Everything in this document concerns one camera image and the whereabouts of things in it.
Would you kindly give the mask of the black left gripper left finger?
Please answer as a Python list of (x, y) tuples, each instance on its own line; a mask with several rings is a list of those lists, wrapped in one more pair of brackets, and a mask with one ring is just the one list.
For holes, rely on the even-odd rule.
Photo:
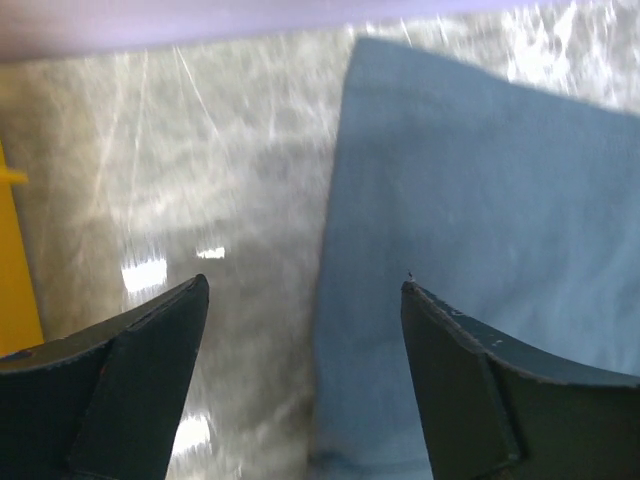
[(163, 479), (201, 345), (198, 274), (1, 360), (4, 479)]

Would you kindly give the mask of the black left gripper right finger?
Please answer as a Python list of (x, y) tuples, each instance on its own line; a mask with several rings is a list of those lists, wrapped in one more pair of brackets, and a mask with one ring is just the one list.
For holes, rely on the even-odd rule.
[(414, 282), (401, 322), (437, 479), (635, 479), (639, 380), (517, 340)]

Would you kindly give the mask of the blue-grey t shirt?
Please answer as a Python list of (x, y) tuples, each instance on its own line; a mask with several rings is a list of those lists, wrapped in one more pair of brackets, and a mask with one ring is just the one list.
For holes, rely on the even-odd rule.
[(357, 40), (313, 322), (313, 479), (437, 479), (402, 331), (406, 282), (639, 380), (638, 117)]

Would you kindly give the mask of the yellow plastic bin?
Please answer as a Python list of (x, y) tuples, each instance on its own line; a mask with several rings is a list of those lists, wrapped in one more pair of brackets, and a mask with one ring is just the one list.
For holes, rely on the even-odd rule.
[(12, 187), (25, 173), (9, 168), (1, 151), (1, 356), (41, 344), (43, 333)]

